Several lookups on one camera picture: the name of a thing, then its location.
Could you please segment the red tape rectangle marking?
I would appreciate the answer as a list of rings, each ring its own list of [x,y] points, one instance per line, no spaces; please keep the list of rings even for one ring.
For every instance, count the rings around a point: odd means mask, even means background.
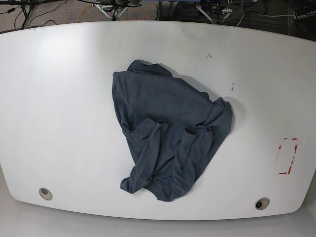
[[[290,174],[298,147],[297,138],[282,138],[276,158],[276,172],[280,175]]]

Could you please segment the dark blue T-shirt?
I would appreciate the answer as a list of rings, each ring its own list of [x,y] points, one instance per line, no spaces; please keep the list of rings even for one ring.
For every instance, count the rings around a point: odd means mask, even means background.
[[[209,99],[160,64],[133,61],[113,73],[115,113],[134,161],[120,187],[170,202],[186,195],[228,136],[229,102]]]

